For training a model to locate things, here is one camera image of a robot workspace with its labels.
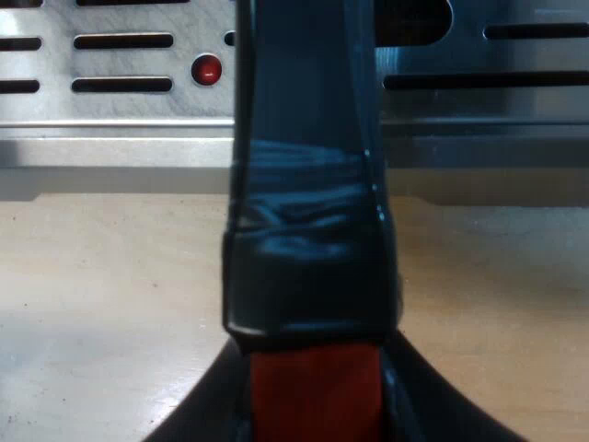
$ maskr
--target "light wood surface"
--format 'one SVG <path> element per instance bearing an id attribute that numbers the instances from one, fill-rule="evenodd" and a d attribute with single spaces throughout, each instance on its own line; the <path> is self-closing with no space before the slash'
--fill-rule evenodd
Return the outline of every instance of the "light wood surface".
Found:
<path id="1" fill-rule="evenodd" d="M 0 203 L 0 440 L 138 441 L 220 326 L 223 196 Z M 401 329 L 536 441 L 589 440 L 589 210 L 394 200 Z"/>

